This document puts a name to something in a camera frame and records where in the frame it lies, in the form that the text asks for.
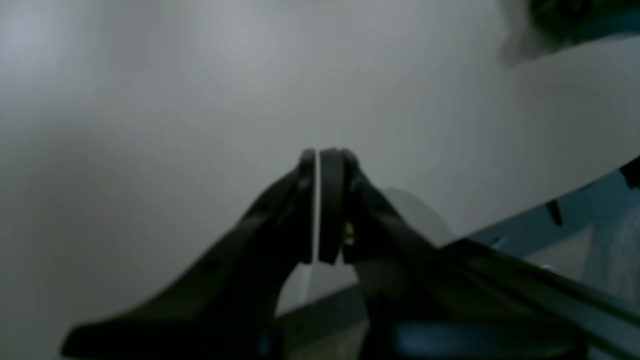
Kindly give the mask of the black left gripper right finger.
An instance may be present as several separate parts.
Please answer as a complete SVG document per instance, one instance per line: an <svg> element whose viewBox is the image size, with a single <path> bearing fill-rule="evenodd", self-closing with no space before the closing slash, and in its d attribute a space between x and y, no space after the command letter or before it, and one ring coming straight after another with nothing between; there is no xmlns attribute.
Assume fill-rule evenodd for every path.
<svg viewBox="0 0 640 360"><path fill-rule="evenodd" d="M526 309L411 228L347 149L320 152L318 259L354 268L361 360L585 360L578 326Z"/></svg>

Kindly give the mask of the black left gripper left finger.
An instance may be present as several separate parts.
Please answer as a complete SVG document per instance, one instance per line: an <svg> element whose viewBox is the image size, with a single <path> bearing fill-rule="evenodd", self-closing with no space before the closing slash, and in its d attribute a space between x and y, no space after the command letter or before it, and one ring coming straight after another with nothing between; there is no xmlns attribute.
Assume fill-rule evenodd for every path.
<svg viewBox="0 0 640 360"><path fill-rule="evenodd" d="M316 153L304 150L178 280L123 314L77 326L69 360L283 360L282 287L313 259Z"/></svg>

